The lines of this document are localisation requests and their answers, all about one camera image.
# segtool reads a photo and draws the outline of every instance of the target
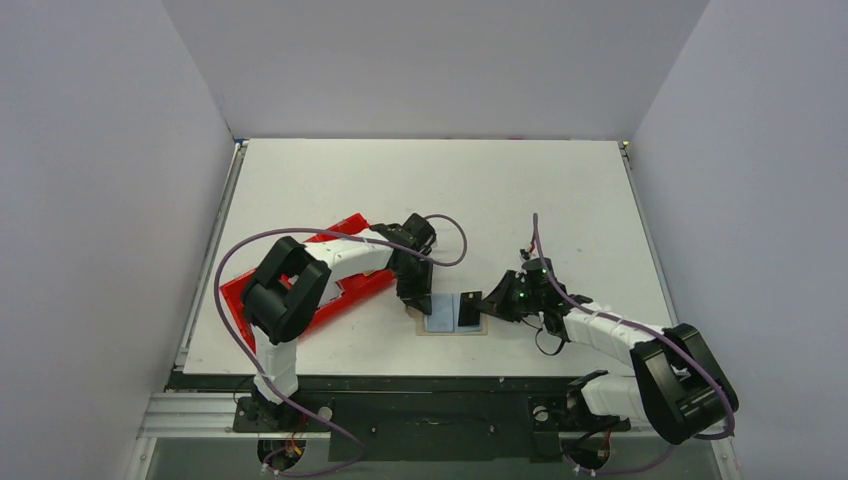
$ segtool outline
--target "white wall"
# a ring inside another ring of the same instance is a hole
[[[746,478],[848,477],[848,2],[713,0],[633,139]]]
[[[232,141],[155,0],[4,1],[0,65],[0,478],[121,478]]]
[[[624,139],[706,0],[163,0],[239,136]]]

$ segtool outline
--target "red tray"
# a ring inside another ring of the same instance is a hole
[[[333,225],[327,230],[356,235],[369,226],[370,224],[367,220],[365,220],[365,217],[357,213]],[[313,237],[309,237],[306,241],[330,242],[333,240],[336,240],[336,237],[332,237],[330,235],[315,235]],[[254,270],[250,270],[234,280],[230,280],[224,285],[221,285],[221,295],[224,297],[224,301],[227,302],[227,306],[230,307],[230,312],[236,320],[236,326],[238,326],[242,338],[244,338],[247,342],[250,349],[255,352],[256,340],[253,338],[253,331],[250,329],[250,325],[244,318],[244,304],[241,303],[241,292],[247,285],[248,280],[250,280],[250,276],[253,275]],[[341,312],[376,295],[391,285],[394,278],[392,271],[386,269],[378,270],[368,275],[360,273],[339,280],[337,284],[342,290],[341,295],[336,297],[330,303],[319,307],[318,310],[315,311],[315,315],[312,317],[312,322],[310,322],[309,326],[306,327],[304,334],[314,331],[316,328],[326,324],[330,319]],[[282,281],[286,286],[291,286],[285,275],[280,278],[280,281]]]

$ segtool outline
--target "white table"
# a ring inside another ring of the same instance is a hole
[[[568,290],[631,318],[671,325],[625,165],[615,142],[515,140],[252,139],[215,253],[253,233],[327,227],[361,212],[402,223],[411,212],[446,213],[468,233],[454,268],[436,267],[433,292],[483,290],[520,266],[518,249],[539,212],[545,253]],[[434,221],[432,254],[455,258],[453,227]],[[257,265],[273,239],[229,262],[226,282]],[[248,374],[251,364],[202,289],[184,372]],[[580,376],[628,369],[582,345],[539,353],[534,330],[489,319],[485,336],[417,336],[394,287],[334,319],[298,346],[300,375]],[[558,339],[542,335],[553,350]]]

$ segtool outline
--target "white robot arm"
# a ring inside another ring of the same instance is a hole
[[[374,225],[357,235],[365,241],[337,239],[301,244],[279,239],[257,267],[242,293],[245,315],[256,338],[256,358],[280,393],[297,391],[295,375],[297,337],[315,310],[333,300],[341,289],[336,282],[359,273],[391,268],[398,279],[397,293],[411,308],[431,313],[432,264],[409,253],[368,239],[390,241],[427,255],[436,240],[426,219],[413,214],[403,224]],[[280,277],[286,275],[291,287]],[[281,405],[259,375],[254,385],[269,407]]]
[[[574,308],[551,284],[552,272],[549,259],[528,258],[520,272],[504,274],[480,302],[480,310],[512,322],[538,316],[547,332],[562,340],[560,349],[566,342],[581,343],[633,369],[630,376],[599,371],[574,382],[568,395],[570,414],[578,423],[602,423],[610,416],[645,420],[678,445],[725,418],[718,393],[699,374],[688,372],[679,355],[645,331],[599,317],[603,308],[588,297],[569,295],[589,313]],[[558,287],[565,292],[565,285]],[[697,361],[720,385],[732,409],[738,409],[736,393],[697,329],[685,323],[672,328],[641,325],[662,332]]]

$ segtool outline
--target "blue towel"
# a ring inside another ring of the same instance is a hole
[[[459,293],[436,293],[430,296],[433,314],[424,315],[424,331],[428,333],[468,333],[483,330],[483,322],[478,325],[460,327]]]

